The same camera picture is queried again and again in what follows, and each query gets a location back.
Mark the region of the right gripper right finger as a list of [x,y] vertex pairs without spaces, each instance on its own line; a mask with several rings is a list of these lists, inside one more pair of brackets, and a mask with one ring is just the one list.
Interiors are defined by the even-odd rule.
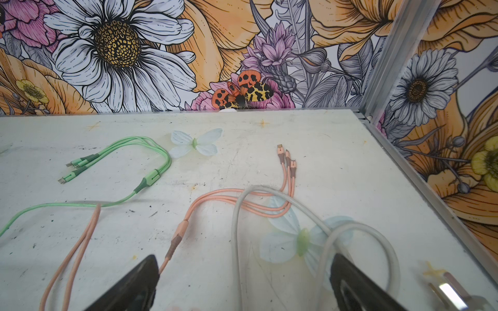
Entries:
[[341,254],[333,258],[329,281],[341,311],[405,311],[404,307]]

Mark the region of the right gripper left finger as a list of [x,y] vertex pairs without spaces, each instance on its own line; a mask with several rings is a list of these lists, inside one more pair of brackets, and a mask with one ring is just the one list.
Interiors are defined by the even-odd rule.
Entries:
[[159,278],[156,257],[149,255],[92,303],[86,311],[149,311],[154,304]]

